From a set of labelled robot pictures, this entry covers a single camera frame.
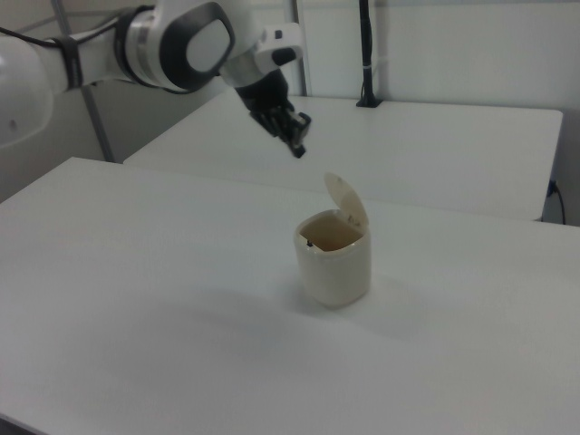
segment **table surface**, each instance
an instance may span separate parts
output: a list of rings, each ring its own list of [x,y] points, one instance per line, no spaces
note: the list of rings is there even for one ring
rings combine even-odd
[[[125,160],[204,177],[324,192],[321,174],[363,198],[534,220],[542,215],[559,111],[292,97],[313,118],[307,153],[285,145],[224,92]]]
[[[580,230],[364,202],[372,291],[329,311],[292,243],[327,195],[67,161],[0,205],[0,414],[49,435],[578,433]]]

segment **white wall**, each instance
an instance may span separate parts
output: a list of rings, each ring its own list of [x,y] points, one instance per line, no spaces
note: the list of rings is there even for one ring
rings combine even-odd
[[[356,98],[358,2],[303,0],[302,7],[312,95]],[[563,111],[554,176],[568,221],[580,225],[580,3],[383,0],[373,31],[383,98]],[[547,205],[547,220],[558,222],[557,200]]]
[[[142,4],[142,0],[63,0],[73,32],[90,29],[111,11]],[[281,0],[253,0],[253,4],[256,17],[262,23],[285,21]],[[296,76],[292,68],[286,66],[284,72],[290,92],[295,92]],[[93,94],[115,159],[122,162],[225,88],[223,81],[216,78],[203,90],[184,96],[106,82],[94,88]]]
[[[3,0],[0,26],[24,29],[26,34],[38,38],[60,33],[51,4],[44,0]],[[46,130],[0,149],[0,202],[70,157],[102,160],[99,142],[78,91],[55,98],[53,117]]]

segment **open lid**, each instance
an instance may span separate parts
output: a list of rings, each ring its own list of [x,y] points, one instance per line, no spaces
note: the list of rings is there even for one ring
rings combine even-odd
[[[324,183],[338,208],[348,217],[348,221],[356,227],[367,228],[369,218],[354,189],[338,175],[330,172],[324,174]]]

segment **black pole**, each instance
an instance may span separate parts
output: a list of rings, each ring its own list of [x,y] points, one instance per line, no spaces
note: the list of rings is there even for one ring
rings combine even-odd
[[[362,98],[356,103],[358,107],[375,108],[382,100],[374,97],[372,91],[372,28],[369,15],[369,0],[359,0],[361,9],[361,41],[362,41]]]

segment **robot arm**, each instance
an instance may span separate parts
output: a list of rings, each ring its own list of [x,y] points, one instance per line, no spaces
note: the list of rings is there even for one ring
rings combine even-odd
[[[84,34],[53,41],[0,38],[0,146],[45,127],[53,96],[85,84],[125,80],[190,93],[220,74],[250,115],[292,153],[310,118],[295,113],[279,68],[300,58],[297,24],[261,26],[249,0],[159,0],[131,8]]]

